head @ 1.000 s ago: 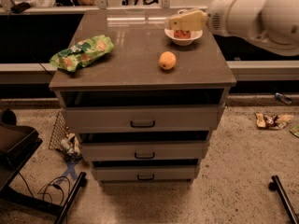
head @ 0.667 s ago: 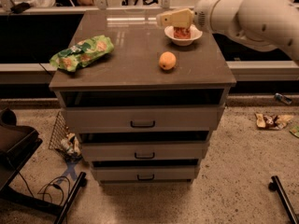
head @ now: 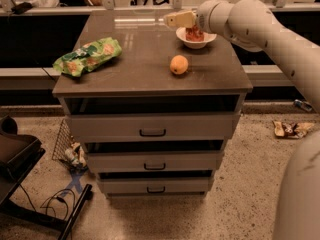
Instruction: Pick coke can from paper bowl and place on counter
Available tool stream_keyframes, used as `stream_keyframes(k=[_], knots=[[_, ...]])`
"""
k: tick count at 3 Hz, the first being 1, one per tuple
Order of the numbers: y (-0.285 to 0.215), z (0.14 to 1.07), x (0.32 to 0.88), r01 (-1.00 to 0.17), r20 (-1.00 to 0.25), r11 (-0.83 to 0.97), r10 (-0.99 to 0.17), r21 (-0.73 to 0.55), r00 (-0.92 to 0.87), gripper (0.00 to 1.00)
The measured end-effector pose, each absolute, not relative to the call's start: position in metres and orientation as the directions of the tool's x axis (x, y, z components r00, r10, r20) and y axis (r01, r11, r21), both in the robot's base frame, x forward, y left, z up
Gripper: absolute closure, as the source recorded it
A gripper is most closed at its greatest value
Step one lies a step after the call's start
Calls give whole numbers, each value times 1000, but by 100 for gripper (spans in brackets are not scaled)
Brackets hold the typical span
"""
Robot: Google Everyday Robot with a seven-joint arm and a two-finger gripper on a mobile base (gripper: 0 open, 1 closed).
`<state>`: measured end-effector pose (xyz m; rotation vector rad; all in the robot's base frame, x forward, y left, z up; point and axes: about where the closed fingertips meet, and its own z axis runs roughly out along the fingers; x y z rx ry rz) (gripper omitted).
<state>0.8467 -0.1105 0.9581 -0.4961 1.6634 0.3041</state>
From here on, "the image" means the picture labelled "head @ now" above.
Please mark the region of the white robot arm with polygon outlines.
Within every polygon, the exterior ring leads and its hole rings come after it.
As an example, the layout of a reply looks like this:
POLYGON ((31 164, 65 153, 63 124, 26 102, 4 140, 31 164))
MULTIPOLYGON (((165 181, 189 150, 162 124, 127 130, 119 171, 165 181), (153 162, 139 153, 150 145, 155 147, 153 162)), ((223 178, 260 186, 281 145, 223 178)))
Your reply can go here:
MULTIPOLYGON (((262 50, 320 112, 320 47, 284 27, 259 0, 209 0, 164 16, 169 27, 198 27, 246 50, 262 50)), ((273 240, 320 240, 320 132, 289 159, 280 186, 273 240)))

